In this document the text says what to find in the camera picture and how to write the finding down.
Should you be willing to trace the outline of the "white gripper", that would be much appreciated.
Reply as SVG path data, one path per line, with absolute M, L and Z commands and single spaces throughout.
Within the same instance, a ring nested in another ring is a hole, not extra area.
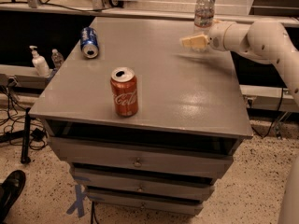
M 180 39 L 180 44 L 184 48 L 205 49 L 209 45 L 215 50 L 232 51 L 237 45 L 236 41 L 236 23 L 233 21 L 213 20 L 213 26 L 210 28 L 207 36 L 189 35 Z

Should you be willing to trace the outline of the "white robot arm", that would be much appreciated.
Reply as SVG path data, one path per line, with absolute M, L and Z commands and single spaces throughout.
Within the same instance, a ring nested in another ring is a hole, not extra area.
M 299 105 L 299 51 L 280 22 L 270 18 L 252 25 L 216 21 L 206 35 L 185 36 L 180 44 L 185 48 L 233 51 L 258 63 L 273 64 Z M 299 157 L 289 172 L 278 224 L 299 224 Z

